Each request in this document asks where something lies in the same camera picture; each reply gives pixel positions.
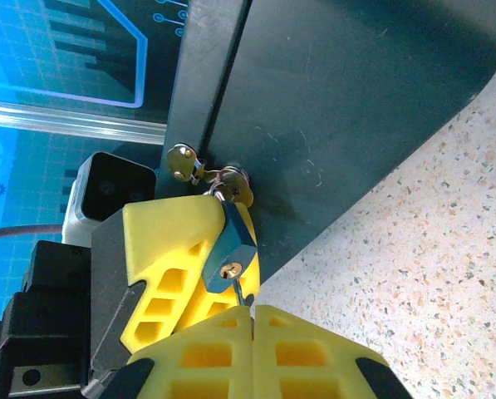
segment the rectangular hole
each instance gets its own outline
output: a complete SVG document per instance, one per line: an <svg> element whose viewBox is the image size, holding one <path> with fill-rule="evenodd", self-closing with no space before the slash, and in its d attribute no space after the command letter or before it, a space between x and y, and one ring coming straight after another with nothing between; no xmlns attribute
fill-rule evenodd
<svg viewBox="0 0 496 399"><path fill-rule="evenodd" d="M179 268L169 268L159 282L158 290L166 293L182 293L188 272Z"/></svg>
<svg viewBox="0 0 496 399"><path fill-rule="evenodd" d="M337 380L283 379L282 399L341 399L343 398Z"/></svg>
<svg viewBox="0 0 496 399"><path fill-rule="evenodd" d="M163 323L139 323L135 330L135 339L141 343L153 343L157 341Z"/></svg>
<svg viewBox="0 0 496 399"><path fill-rule="evenodd" d="M184 350L181 367L230 367L232 357L229 343L194 343Z"/></svg>
<svg viewBox="0 0 496 399"><path fill-rule="evenodd" d="M325 348L317 342L280 342L275 346L275 356L278 366L327 365Z"/></svg>
<svg viewBox="0 0 496 399"><path fill-rule="evenodd" d="M231 305L229 303L214 302L207 313L207 318L211 318L215 314L225 312L229 308L231 308Z"/></svg>
<svg viewBox="0 0 496 399"><path fill-rule="evenodd" d="M229 383L219 381L174 381L168 399L228 399Z"/></svg>
<svg viewBox="0 0 496 399"><path fill-rule="evenodd" d="M153 298L145 310L146 316L169 316L174 308L173 299Z"/></svg>

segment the terrazzo floor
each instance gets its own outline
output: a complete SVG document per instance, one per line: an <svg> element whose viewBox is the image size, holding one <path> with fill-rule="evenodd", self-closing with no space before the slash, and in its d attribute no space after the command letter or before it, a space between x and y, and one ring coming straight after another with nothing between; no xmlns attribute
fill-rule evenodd
<svg viewBox="0 0 496 399"><path fill-rule="evenodd" d="M414 398L496 399L496 75L263 303L380 352Z"/></svg>

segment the cable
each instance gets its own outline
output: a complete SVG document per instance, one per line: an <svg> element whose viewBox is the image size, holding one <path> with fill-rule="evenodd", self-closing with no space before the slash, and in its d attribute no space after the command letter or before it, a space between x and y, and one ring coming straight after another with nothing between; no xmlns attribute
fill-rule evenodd
<svg viewBox="0 0 496 399"><path fill-rule="evenodd" d="M63 226L60 224L31 224L28 226L2 227L0 239L24 234L61 234Z"/></svg>

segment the yellow plastic part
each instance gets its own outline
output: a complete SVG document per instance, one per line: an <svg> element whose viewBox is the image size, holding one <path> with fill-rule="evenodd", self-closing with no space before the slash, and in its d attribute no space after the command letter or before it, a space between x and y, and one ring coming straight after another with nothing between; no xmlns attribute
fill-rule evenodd
<svg viewBox="0 0 496 399"><path fill-rule="evenodd" d="M248 210L244 205L238 209L254 237ZM131 353L170 336L174 329L179 331L238 304L234 292L207 293L201 278L205 260L225 224L217 198L196 195L128 204L123 217L128 285L146 281L120 337ZM258 293L258 257L241 283L245 284L244 296Z"/></svg>
<svg viewBox="0 0 496 399"><path fill-rule="evenodd" d="M139 399L376 399L356 359L378 353L271 306L237 306L137 352Z"/></svg>
<svg viewBox="0 0 496 399"><path fill-rule="evenodd" d="M137 352L155 366L139 399L251 399L252 325L237 306Z"/></svg>
<svg viewBox="0 0 496 399"><path fill-rule="evenodd" d="M249 217L248 209L244 204L237 204L237 208L248 227L253 241L257 243L255 229L253 227L253 222ZM260 281L258 254L256 254L255 258L253 258L253 261L240 278L243 296L246 298L249 294L253 294L253 296L256 297L260 290ZM178 324L175 326L174 332L190 327L201 320L210 318L215 314L221 313L236 305L238 305L238 300L233 286L229 287L223 293L208 293L205 289L203 279L200 279L194 290L194 295L187 304L187 308L179 319Z"/></svg>
<svg viewBox="0 0 496 399"><path fill-rule="evenodd" d="M256 308L254 399L376 399L358 357L387 366L356 342L272 306Z"/></svg>

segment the blue padlock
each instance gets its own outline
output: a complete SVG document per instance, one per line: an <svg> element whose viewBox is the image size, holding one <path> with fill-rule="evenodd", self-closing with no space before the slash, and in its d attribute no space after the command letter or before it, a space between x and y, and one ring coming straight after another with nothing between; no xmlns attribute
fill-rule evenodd
<svg viewBox="0 0 496 399"><path fill-rule="evenodd" d="M226 217L225 226L202 272L205 288L210 293L222 293L231 287L257 254L257 245L237 205L222 201L222 206Z"/></svg>

